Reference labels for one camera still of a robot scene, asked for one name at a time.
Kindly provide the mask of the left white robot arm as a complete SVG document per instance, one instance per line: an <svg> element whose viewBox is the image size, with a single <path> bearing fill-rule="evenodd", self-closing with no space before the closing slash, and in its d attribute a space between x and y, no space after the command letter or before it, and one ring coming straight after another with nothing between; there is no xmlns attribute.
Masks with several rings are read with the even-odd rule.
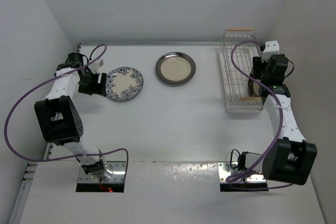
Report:
<svg viewBox="0 0 336 224"><path fill-rule="evenodd" d="M106 180L107 162L83 133L83 122L72 101L73 94L106 96L106 73L100 73L102 60L84 66L84 55L70 53L67 61L59 64L51 91L34 105L37 120L46 142L61 146L72 153L83 171L99 180Z"/></svg>

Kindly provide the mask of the brown rim cream plate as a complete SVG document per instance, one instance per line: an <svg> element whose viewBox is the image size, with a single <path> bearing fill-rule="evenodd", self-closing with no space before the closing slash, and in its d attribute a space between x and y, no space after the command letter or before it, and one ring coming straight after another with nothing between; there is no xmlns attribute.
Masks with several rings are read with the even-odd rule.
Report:
<svg viewBox="0 0 336 224"><path fill-rule="evenodd" d="M156 75L165 83L180 85L190 81L196 73L196 63L182 52L168 52L155 64Z"/></svg>

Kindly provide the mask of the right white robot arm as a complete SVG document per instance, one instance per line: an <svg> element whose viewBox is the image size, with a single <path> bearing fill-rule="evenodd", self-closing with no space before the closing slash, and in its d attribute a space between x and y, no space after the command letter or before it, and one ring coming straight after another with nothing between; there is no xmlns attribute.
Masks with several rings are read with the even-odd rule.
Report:
<svg viewBox="0 0 336 224"><path fill-rule="evenodd" d="M307 142L293 115L290 92L284 84L290 63L283 54L271 55L267 60L254 57L254 72L244 74L259 86L275 136L251 165L245 164L248 153L243 152L238 159L239 173L229 176L226 179L228 183L253 173L261 173L266 180L291 185L304 185L307 182L318 150L315 144Z"/></svg>

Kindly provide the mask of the black patterned rim plate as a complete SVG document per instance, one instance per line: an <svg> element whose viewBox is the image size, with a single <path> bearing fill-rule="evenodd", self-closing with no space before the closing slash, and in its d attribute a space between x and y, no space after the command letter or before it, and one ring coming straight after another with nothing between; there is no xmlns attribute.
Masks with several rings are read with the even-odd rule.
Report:
<svg viewBox="0 0 336 224"><path fill-rule="evenodd" d="M255 74L254 69L251 70L250 75L251 78L255 79L257 82L260 82L260 74ZM260 97L260 85L256 82L248 79L248 93L250 97Z"/></svg>

